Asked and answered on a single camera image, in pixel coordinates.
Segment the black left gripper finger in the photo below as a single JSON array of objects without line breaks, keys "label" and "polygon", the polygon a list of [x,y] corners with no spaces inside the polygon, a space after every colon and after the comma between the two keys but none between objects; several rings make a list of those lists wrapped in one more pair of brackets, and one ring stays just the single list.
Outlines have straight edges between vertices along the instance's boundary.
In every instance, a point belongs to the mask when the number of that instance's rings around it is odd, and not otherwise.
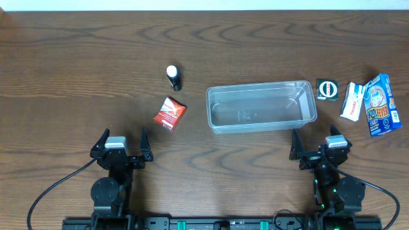
[{"label": "black left gripper finger", "polygon": [[110,130],[106,128],[102,134],[102,136],[99,138],[99,140],[95,143],[95,145],[91,148],[90,151],[90,157],[91,158],[96,158],[98,157],[105,149],[105,143],[109,137]]},{"label": "black left gripper finger", "polygon": [[139,149],[142,153],[142,157],[144,161],[153,161],[153,152],[150,148],[150,144],[148,142],[147,133],[146,133],[145,128],[143,128],[143,131],[141,134],[141,141],[140,141]]}]

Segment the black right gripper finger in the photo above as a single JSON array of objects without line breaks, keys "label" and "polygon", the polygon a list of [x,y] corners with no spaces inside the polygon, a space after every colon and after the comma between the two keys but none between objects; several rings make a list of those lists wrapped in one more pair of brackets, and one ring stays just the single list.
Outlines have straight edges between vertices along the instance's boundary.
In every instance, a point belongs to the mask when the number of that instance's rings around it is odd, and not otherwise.
[{"label": "black right gripper finger", "polygon": [[[340,133],[340,131],[338,131],[338,129],[335,127],[335,125],[331,125],[330,126],[330,135],[342,135],[342,134]],[[346,140],[348,141],[348,145],[345,148],[352,147],[352,143],[348,139],[346,139]]]},{"label": "black right gripper finger", "polygon": [[298,134],[298,130],[293,129],[289,160],[300,160],[302,157],[304,157],[304,154],[304,147]]}]

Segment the red Panadol box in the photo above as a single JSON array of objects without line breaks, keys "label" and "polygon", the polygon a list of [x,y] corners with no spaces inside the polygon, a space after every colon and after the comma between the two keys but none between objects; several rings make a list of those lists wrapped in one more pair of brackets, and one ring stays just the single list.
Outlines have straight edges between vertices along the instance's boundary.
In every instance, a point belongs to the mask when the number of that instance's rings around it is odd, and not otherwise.
[{"label": "red Panadol box", "polygon": [[186,110],[186,106],[167,97],[153,120],[171,132],[174,132]]}]

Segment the clear plastic container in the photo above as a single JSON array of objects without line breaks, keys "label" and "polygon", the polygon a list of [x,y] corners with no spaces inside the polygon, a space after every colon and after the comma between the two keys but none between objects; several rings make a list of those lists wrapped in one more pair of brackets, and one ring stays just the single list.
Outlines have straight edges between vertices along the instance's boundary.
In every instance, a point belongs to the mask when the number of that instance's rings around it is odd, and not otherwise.
[{"label": "clear plastic container", "polygon": [[210,87],[206,111],[215,134],[289,130],[318,117],[306,80]]}]

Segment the black bottle white cap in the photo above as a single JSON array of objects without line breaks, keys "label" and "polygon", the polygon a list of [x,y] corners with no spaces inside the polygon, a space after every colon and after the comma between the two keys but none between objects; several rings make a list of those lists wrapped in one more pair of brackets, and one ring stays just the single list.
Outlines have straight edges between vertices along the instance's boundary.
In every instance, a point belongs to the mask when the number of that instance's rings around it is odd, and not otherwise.
[{"label": "black bottle white cap", "polygon": [[180,91],[181,90],[181,78],[179,76],[179,72],[177,67],[174,65],[169,65],[166,68],[166,75],[167,79],[174,91]]}]

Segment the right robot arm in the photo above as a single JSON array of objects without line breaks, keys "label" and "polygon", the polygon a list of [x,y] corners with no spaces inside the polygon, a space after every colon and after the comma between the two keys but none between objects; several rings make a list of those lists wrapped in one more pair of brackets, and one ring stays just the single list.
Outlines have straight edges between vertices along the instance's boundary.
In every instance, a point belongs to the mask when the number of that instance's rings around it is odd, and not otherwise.
[{"label": "right robot arm", "polygon": [[351,147],[334,125],[317,151],[306,151],[298,130],[292,131],[289,159],[298,160],[301,170],[314,174],[315,203],[323,208],[303,222],[303,229],[358,229],[355,214],[362,210],[366,186],[337,171]]}]

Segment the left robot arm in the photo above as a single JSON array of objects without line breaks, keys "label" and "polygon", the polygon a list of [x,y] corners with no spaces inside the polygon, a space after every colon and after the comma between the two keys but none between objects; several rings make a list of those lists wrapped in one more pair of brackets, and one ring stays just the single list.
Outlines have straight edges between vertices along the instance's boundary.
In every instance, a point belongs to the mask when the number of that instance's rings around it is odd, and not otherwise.
[{"label": "left robot arm", "polygon": [[143,221],[129,209],[133,172],[144,169],[146,162],[153,161],[146,129],[142,130],[138,156],[129,156],[127,139],[111,137],[106,129],[90,151],[90,157],[109,172],[107,177],[96,180],[91,188],[94,202],[91,230],[143,228]]}]

